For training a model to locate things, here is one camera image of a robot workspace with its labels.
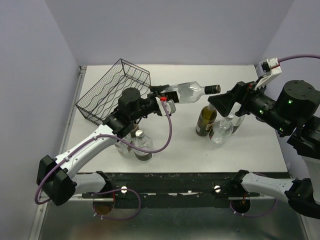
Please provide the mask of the black wire wine rack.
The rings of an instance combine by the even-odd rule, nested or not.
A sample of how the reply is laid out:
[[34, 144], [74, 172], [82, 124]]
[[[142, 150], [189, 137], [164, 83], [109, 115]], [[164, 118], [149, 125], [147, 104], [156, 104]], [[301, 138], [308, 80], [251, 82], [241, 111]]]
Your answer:
[[146, 98], [150, 86], [148, 70], [120, 58], [75, 106], [86, 120], [98, 126], [118, 106], [125, 89], [136, 88]]

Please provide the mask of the tall clear frosted bottle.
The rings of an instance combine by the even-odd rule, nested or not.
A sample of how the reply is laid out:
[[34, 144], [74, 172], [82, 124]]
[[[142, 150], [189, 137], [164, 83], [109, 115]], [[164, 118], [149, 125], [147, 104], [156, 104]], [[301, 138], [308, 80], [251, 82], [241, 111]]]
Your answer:
[[237, 116], [235, 110], [232, 110], [230, 112], [230, 114], [233, 116], [231, 122], [232, 122], [232, 125], [233, 125], [232, 133], [234, 134], [238, 130], [238, 128], [240, 127], [240, 125], [242, 124], [242, 122], [244, 121], [246, 116], [245, 115]]

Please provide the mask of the olive green wine bottle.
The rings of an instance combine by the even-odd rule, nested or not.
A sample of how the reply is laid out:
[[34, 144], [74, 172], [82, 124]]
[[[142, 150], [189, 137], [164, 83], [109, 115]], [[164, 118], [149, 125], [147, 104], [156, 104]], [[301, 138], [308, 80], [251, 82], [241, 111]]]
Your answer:
[[139, 123], [137, 120], [133, 121], [132, 122], [132, 126], [130, 128], [130, 136], [131, 138], [135, 138], [136, 137], [136, 131], [139, 130]]

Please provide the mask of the clear square bottle black label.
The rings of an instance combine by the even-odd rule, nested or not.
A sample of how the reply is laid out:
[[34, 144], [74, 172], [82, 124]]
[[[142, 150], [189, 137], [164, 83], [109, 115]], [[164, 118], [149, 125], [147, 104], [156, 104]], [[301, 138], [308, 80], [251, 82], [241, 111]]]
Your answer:
[[180, 103], [175, 104], [192, 104], [197, 102], [204, 95], [214, 95], [221, 92], [219, 84], [200, 86], [198, 82], [186, 82], [170, 85], [164, 92], [177, 92]]

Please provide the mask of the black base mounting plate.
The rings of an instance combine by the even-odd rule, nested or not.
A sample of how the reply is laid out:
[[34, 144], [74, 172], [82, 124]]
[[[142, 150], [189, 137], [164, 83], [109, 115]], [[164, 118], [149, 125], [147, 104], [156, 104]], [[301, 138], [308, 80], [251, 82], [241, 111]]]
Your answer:
[[104, 173], [107, 183], [103, 192], [127, 187], [132, 192], [94, 194], [83, 193], [82, 198], [95, 202], [115, 200], [117, 209], [142, 208], [227, 208], [230, 199], [241, 199], [244, 193], [230, 183], [235, 172], [218, 173]]

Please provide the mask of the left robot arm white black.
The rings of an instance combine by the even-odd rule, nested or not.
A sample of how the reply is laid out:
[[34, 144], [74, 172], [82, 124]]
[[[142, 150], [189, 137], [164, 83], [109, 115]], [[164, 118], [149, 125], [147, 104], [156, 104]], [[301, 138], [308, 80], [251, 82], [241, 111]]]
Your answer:
[[116, 142], [125, 143], [123, 138], [134, 127], [136, 120], [157, 114], [169, 118], [176, 111], [173, 100], [168, 100], [161, 93], [168, 85], [151, 86], [146, 98], [141, 98], [137, 88], [129, 87], [122, 91], [117, 107], [102, 121], [102, 124], [87, 138], [72, 149], [51, 158], [44, 156], [37, 171], [34, 201], [41, 205], [40, 192], [43, 191], [49, 201], [57, 206], [67, 202], [73, 195], [95, 192], [104, 198], [110, 194], [111, 185], [100, 173], [77, 180], [79, 170], [104, 149]]

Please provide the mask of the square clear bottle dark cap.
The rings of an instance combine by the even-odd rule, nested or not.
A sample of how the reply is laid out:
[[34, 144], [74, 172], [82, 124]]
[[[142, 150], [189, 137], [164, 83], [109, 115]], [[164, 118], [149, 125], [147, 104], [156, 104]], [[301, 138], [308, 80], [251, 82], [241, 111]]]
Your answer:
[[[131, 137], [130, 134], [128, 134], [127, 136], [125, 136], [122, 140], [125, 140], [127, 143], [132, 144], [133, 143], [133, 139]], [[118, 141], [114, 144], [114, 146], [116, 147], [118, 153], [127, 159], [130, 159], [133, 156], [133, 149], [131, 146], [123, 143], [122, 141]]]

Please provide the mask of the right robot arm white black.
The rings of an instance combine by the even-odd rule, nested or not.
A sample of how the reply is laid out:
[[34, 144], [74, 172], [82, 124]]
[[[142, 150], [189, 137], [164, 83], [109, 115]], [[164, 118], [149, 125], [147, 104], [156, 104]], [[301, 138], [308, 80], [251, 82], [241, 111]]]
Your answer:
[[306, 164], [309, 177], [304, 179], [270, 178], [239, 170], [229, 182], [230, 191], [241, 196], [257, 193], [288, 203], [297, 213], [320, 217], [320, 119], [315, 112], [320, 106], [320, 92], [303, 80], [285, 83], [277, 100], [265, 95], [258, 83], [238, 82], [224, 94], [210, 96], [208, 102], [226, 117], [235, 103], [240, 104], [236, 116], [254, 115], [288, 136], [291, 145]]

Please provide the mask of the round clear flask bottle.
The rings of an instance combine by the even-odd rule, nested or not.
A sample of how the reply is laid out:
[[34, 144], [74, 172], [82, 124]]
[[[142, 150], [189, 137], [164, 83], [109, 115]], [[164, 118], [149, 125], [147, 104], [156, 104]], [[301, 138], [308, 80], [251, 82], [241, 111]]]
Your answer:
[[234, 116], [230, 114], [213, 124], [208, 135], [211, 144], [222, 146], [228, 140], [234, 129], [233, 118]]

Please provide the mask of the round clear bottle silver cap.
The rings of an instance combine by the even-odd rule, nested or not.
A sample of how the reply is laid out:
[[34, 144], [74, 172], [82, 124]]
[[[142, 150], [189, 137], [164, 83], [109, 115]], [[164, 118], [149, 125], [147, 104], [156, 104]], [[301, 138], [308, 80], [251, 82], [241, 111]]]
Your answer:
[[[142, 130], [137, 130], [135, 132], [135, 139], [133, 141], [134, 146], [146, 150], [146, 151], [152, 151], [153, 150], [153, 142], [150, 137], [145, 135], [145, 133]], [[152, 158], [152, 154], [148, 152], [143, 152], [137, 149], [133, 149], [135, 157], [142, 162], [149, 161]]]

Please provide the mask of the green open wine bottle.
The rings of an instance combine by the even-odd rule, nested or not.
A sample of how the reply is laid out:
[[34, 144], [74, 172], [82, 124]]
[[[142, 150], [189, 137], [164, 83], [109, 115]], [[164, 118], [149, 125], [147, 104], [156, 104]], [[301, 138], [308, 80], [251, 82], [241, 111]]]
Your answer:
[[207, 136], [214, 122], [216, 121], [216, 118], [217, 110], [213, 105], [209, 104], [208, 106], [203, 107], [195, 127], [195, 132], [197, 135], [201, 137]]

